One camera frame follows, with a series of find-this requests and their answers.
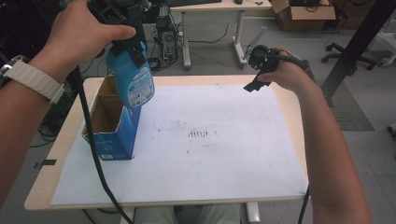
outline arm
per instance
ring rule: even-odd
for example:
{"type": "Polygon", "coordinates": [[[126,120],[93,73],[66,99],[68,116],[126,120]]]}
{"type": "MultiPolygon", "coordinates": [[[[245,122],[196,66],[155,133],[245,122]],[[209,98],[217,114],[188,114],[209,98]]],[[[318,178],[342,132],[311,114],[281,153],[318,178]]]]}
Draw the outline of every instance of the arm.
{"type": "MultiPolygon", "coordinates": [[[[75,0],[56,18],[46,46],[29,62],[59,83],[79,63],[95,57],[113,39],[134,35],[134,28],[100,24],[75,0]]],[[[50,108],[41,94],[10,81],[0,90],[0,208],[7,197],[41,120],[50,108]]]]}
{"type": "Polygon", "coordinates": [[[299,99],[314,223],[371,223],[347,143],[320,87],[300,67],[286,62],[259,81],[274,81],[299,99]]]}

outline bottle label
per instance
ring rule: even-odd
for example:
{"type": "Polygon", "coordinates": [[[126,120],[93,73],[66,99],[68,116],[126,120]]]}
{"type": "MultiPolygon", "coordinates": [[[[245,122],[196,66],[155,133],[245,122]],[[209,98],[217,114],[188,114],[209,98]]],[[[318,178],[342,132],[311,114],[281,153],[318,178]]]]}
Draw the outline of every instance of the bottle label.
{"type": "Polygon", "coordinates": [[[128,100],[131,106],[145,104],[154,95],[154,83],[147,67],[143,67],[140,73],[134,77],[129,85],[128,100]]]}

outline white watch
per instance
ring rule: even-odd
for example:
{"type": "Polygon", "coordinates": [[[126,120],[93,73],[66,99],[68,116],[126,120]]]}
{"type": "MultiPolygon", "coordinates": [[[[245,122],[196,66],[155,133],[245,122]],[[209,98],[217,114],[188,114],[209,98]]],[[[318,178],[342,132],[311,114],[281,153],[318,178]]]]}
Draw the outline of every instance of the white watch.
{"type": "Polygon", "coordinates": [[[17,56],[3,66],[0,70],[0,88],[12,78],[42,94],[51,104],[58,103],[64,93],[64,84],[58,83],[52,77],[24,62],[26,62],[25,57],[17,56]]]}

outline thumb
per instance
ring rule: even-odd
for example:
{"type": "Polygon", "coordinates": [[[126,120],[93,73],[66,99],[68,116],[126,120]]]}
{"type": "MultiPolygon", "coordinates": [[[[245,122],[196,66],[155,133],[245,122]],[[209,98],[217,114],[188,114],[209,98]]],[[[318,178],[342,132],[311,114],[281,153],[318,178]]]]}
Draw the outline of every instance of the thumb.
{"type": "Polygon", "coordinates": [[[263,73],[263,74],[260,74],[257,77],[257,79],[260,82],[272,82],[272,81],[275,81],[276,75],[275,75],[275,73],[263,73]]]}
{"type": "Polygon", "coordinates": [[[124,40],[133,37],[136,34],[134,27],[126,25],[104,25],[106,41],[124,40]]]}

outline watch strap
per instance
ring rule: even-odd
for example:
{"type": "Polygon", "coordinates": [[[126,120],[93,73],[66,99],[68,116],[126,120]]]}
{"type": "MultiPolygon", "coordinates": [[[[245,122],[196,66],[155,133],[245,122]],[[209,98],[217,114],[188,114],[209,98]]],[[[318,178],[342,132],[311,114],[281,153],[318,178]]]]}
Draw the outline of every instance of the watch strap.
{"type": "Polygon", "coordinates": [[[16,62],[7,71],[7,76],[42,94],[51,104],[58,103],[64,93],[63,83],[59,84],[52,77],[27,63],[16,62]]]}

